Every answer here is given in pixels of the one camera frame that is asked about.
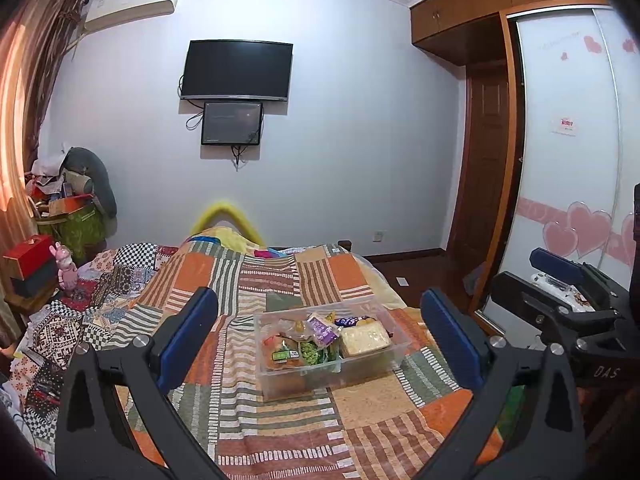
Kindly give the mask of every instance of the metal screw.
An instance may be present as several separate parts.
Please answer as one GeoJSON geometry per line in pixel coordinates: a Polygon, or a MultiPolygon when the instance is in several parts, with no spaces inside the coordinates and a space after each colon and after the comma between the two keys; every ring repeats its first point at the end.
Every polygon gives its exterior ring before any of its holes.
{"type": "Polygon", "coordinates": [[[78,346],[76,347],[76,354],[84,355],[88,351],[89,351],[89,343],[87,343],[86,341],[82,341],[81,343],[78,343],[78,346]]]}
{"type": "Polygon", "coordinates": [[[564,354],[564,348],[562,348],[562,345],[560,343],[551,343],[551,345],[549,345],[549,349],[554,355],[564,354]]]}
{"type": "Polygon", "coordinates": [[[148,335],[138,334],[137,336],[135,336],[135,338],[133,338],[133,346],[142,348],[143,346],[148,345],[150,340],[151,339],[149,339],[148,335]]]}
{"type": "Polygon", "coordinates": [[[504,348],[507,346],[507,340],[501,335],[492,335],[489,338],[489,344],[494,348],[504,348]]]}

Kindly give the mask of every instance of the patchwork quilt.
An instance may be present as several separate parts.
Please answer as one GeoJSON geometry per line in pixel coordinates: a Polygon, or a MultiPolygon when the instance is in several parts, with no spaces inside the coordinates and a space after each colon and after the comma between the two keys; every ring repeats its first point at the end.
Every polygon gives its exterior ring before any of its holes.
{"type": "MultiPolygon", "coordinates": [[[[52,467],[56,394],[76,344],[119,348],[151,335],[199,286],[216,291],[220,315],[169,399],[229,478],[409,479],[444,439],[430,425],[430,403],[459,387],[428,331],[404,310],[390,311],[411,339],[401,369],[346,388],[263,399],[255,313],[373,297],[339,246],[262,259],[202,240],[179,249],[132,244],[101,253],[90,272],[72,298],[52,301],[31,323],[0,391],[52,467]]],[[[162,464],[128,390],[118,387],[118,396],[141,450],[162,464]]]]}

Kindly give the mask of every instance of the sliding wardrobe door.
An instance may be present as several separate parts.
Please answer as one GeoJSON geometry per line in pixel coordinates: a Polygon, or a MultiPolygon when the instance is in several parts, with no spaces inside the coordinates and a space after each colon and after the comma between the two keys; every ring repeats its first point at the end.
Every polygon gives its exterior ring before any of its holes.
{"type": "Polygon", "coordinates": [[[600,270],[628,287],[636,253],[633,240],[634,186],[640,182],[640,53],[615,11],[594,10],[609,54],[620,120],[618,188],[611,232],[600,270]]]}
{"type": "MultiPolygon", "coordinates": [[[[530,280],[531,251],[601,263],[618,179],[618,106],[591,9],[515,18],[525,84],[525,146],[516,215],[500,270],[530,280]]],[[[488,301],[484,315],[516,346],[540,332],[488,301]]]]}

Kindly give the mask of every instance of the plastic storage box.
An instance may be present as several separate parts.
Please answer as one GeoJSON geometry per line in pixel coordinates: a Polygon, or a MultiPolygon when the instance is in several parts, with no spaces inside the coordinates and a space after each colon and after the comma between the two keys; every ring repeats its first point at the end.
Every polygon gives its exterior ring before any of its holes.
{"type": "Polygon", "coordinates": [[[254,330],[257,378],[263,397],[267,400],[304,394],[317,388],[347,386],[348,384],[361,383],[368,379],[379,377],[390,370],[400,367],[410,344],[407,335],[396,324],[389,311],[375,300],[375,297],[255,314],[254,330]],[[260,329],[265,325],[277,322],[279,319],[306,320],[313,312],[323,315],[335,312],[338,317],[374,317],[393,335],[391,346],[369,354],[339,359],[319,365],[285,368],[283,370],[267,369],[262,352],[260,329]]]}

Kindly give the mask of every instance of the blue gripper pad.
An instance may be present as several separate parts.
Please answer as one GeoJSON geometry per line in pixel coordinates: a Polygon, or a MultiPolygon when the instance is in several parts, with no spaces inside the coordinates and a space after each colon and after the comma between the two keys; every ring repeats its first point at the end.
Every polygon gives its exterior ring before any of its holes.
{"type": "Polygon", "coordinates": [[[567,285],[578,285],[582,282],[580,265],[556,256],[542,247],[531,251],[529,263],[534,269],[546,272],[567,285]]]}
{"type": "Polygon", "coordinates": [[[175,316],[154,335],[149,364],[163,395],[180,386],[218,318],[216,293],[201,286],[175,316]]]}
{"type": "Polygon", "coordinates": [[[430,288],[422,295],[420,310],[456,382],[473,392],[479,390],[489,357],[482,329],[437,288],[430,288]]]}

